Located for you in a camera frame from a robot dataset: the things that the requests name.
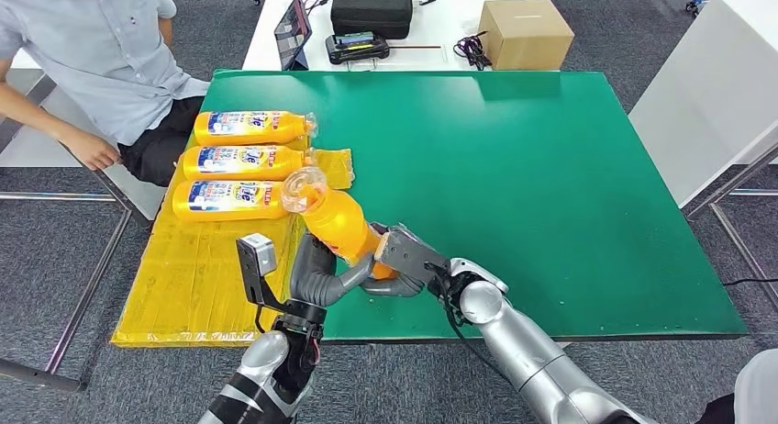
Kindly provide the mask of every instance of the metal frame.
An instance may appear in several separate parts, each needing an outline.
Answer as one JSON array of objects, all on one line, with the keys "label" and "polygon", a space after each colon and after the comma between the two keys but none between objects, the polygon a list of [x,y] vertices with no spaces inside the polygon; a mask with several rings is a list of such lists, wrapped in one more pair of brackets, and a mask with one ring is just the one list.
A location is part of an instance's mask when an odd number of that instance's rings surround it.
[{"label": "metal frame", "polygon": [[[777,129],[778,127],[773,128],[769,134],[772,134],[772,132]],[[735,177],[727,181],[724,185],[721,185],[715,192],[705,198],[702,203],[696,206],[686,216],[687,219],[691,219],[703,208],[710,207],[710,209],[713,210],[713,214],[716,216],[718,221],[721,223],[721,226],[732,240],[732,243],[735,244],[735,247],[740,252],[740,255],[746,261],[746,264],[749,266],[751,273],[753,273],[754,277],[759,280],[767,280],[767,274],[761,268],[757,260],[753,257],[749,247],[746,246],[746,243],[735,230],[732,222],[727,218],[727,215],[724,214],[724,210],[718,203],[727,196],[778,196],[778,190],[738,188],[776,158],[778,158],[778,141],[776,141],[767,151],[760,155],[745,169],[736,174]],[[773,306],[778,309],[778,288],[773,285],[761,285],[761,287],[764,289],[767,297],[770,298]]]},{"label": "metal frame", "polygon": [[[35,104],[40,105],[49,94],[54,90],[56,84],[46,75],[42,75],[36,84],[30,88],[27,92],[28,98]],[[0,129],[5,132],[0,132],[0,135],[5,134],[6,137],[0,139],[0,152],[6,148],[8,142],[15,137],[21,125],[11,120],[0,120]],[[100,255],[100,259],[97,261],[97,265],[92,271],[92,275],[86,283],[86,287],[81,294],[81,298],[75,306],[75,309],[71,313],[68,323],[65,325],[65,329],[62,331],[57,345],[51,351],[51,357],[46,364],[45,369],[40,370],[34,367],[26,366],[24,364],[14,363],[5,359],[0,359],[0,375],[8,375],[12,378],[16,378],[21,381],[26,381],[35,385],[46,385],[68,392],[75,392],[83,389],[86,386],[86,382],[82,375],[79,378],[70,378],[67,376],[57,374],[60,369],[62,359],[67,353],[68,348],[71,345],[72,338],[75,335],[76,330],[81,325],[86,310],[89,304],[92,302],[94,293],[97,291],[97,287],[100,285],[100,281],[106,273],[106,268],[111,261],[111,257],[117,248],[121,236],[124,233],[125,228],[131,217],[134,217],[138,223],[147,228],[151,225],[151,221],[146,219],[145,216],[138,210],[138,208],[127,198],[127,196],[113,183],[110,178],[102,171],[93,172],[97,180],[108,191],[108,195],[103,194],[87,194],[87,193],[25,193],[25,192],[0,192],[0,201],[2,200],[24,200],[24,201],[76,201],[76,202],[116,202],[119,203],[122,208],[122,215],[114,228],[114,232],[111,234],[111,238],[108,240],[106,247],[103,249],[103,253]]]}]

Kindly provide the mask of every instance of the yellow plastic bag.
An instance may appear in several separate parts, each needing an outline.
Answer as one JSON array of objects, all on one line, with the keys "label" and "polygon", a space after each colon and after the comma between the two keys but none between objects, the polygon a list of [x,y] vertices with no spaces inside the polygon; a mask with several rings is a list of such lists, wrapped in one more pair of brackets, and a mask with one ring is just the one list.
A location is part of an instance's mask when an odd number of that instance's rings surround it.
[{"label": "yellow plastic bag", "polygon": [[[319,167],[335,188],[353,180],[350,150],[317,151]],[[169,190],[183,181],[179,172]],[[273,242],[277,269],[268,283],[288,298],[289,273],[305,224],[297,215],[275,220],[186,223],[165,196],[160,214],[111,342],[124,347],[240,346],[259,336],[256,306],[246,299],[237,238],[259,232]],[[275,314],[263,310],[268,329]]]}]

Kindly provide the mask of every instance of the orange bottle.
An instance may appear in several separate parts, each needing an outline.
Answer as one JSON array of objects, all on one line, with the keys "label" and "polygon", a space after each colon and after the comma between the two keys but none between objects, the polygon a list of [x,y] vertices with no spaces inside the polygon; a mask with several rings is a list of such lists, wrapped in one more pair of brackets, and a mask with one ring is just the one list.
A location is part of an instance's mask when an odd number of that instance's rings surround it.
[{"label": "orange bottle", "polygon": [[179,219],[189,222],[277,219],[288,214],[281,204],[282,184],[186,181],[173,192],[172,211]]},{"label": "orange bottle", "polygon": [[[317,167],[303,167],[289,175],[283,182],[281,198],[283,207],[299,213],[308,230],[348,266],[354,266],[378,248],[381,237],[365,221],[357,201],[345,192],[330,189]],[[376,279],[392,278],[395,274],[395,270],[378,262],[372,270]]]},{"label": "orange bottle", "polygon": [[299,137],[315,137],[317,123],[314,114],[302,116],[279,110],[201,112],[193,132],[201,146],[286,143]]},{"label": "orange bottle", "polygon": [[285,146],[203,146],[183,153],[187,179],[283,181],[290,173],[315,162],[316,152]]}]

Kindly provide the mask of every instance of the black bag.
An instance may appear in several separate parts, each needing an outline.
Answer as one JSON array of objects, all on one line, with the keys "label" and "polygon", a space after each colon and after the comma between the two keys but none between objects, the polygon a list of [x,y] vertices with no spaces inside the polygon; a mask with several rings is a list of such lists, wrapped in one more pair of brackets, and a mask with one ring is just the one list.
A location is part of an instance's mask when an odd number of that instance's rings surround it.
[{"label": "black bag", "polygon": [[329,18],[340,36],[371,31],[385,39],[408,37],[412,0],[332,0]]}]

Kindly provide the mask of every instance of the sticker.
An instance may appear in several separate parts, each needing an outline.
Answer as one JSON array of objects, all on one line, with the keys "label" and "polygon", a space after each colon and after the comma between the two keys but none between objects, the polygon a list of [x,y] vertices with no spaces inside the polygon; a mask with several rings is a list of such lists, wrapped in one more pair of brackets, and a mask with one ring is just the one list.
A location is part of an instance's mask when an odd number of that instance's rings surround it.
[{"label": "sticker", "polygon": [[195,181],[189,190],[189,208],[193,211],[223,211],[257,205],[268,206],[272,183]]},{"label": "sticker", "polygon": [[204,147],[197,158],[197,169],[201,173],[240,173],[255,170],[264,162],[272,167],[275,153],[275,146]]},{"label": "sticker", "polygon": [[278,128],[279,112],[211,112],[208,133],[211,135],[248,135],[252,127],[264,130]]}]

